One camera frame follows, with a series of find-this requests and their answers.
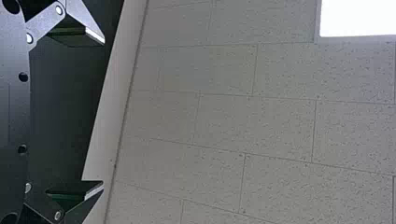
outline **angled metal bracket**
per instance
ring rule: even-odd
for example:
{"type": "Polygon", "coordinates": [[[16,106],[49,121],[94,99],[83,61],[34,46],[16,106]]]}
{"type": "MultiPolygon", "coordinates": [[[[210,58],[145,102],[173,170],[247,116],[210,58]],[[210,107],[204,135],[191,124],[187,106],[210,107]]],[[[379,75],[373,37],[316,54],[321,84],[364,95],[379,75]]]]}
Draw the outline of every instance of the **angled metal bracket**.
{"type": "Polygon", "coordinates": [[[26,22],[28,49],[44,35],[69,47],[100,46],[105,35],[82,0],[55,1],[26,22]]]}

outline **light fixture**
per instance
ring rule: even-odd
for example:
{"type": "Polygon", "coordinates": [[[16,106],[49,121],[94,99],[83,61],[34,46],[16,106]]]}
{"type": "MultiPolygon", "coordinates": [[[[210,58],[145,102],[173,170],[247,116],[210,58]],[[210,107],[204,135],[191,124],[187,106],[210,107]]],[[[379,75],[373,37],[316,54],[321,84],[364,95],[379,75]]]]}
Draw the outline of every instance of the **light fixture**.
{"type": "Polygon", "coordinates": [[[318,0],[317,42],[396,40],[396,0],[318,0]]]}

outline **metal bolt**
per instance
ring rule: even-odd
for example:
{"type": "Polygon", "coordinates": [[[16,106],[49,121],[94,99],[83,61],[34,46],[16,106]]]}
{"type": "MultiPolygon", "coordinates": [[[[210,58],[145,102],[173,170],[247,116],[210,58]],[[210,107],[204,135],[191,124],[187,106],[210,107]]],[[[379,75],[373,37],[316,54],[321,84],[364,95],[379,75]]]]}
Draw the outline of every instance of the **metal bolt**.
{"type": "Polygon", "coordinates": [[[59,219],[61,219],[61,216],[62,216],[62,212],[61,211],[58,211],[58,212],[56,212],[55,213],[55,220],[57,220],[57,221],[59,221],[59,219]]]}
{"type": "Polygon", "coordinates": [[[60,16],[62,16],[64,14],[64,10],[59,6],[57,6],[55,8],[55,10],[56,10],[56,13],[58,13],[58,15],[60,15],[60,16]]]}
{"type": "Polygon", "coordinates": [[[28,44],[33,44],[33,36],[29,33],[26,34],[26,41],[28,44]]]}
{"type": "Polygon", "coordinates": [[[30,183],[26,183],[26,186],[25,186],[25,194],[26,193],[29,193],[29,191],[32,189],[32,185],[30,184],[30,183]]]}

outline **black metal panel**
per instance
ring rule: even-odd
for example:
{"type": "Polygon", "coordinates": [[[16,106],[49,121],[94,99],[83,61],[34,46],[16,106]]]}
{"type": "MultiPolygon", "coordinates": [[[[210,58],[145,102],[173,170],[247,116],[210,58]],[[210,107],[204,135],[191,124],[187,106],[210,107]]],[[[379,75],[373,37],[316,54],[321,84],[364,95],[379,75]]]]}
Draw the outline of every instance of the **black metal panel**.
{"type": "Polygon", "coordinates": [[[44,37],[30,53],[33,189],[81,179],[122,0],[84,1],[106,36],[98,48],[68,48],[44,37]]]}
{"type": "Polygon", "coordinates": [[[24,18],[15,1],[0,1],[0,21],[0,176],[6,180],[0,185],[0,221],[12,221],[20,215],[26,183],[29,63],[24,18]]]}

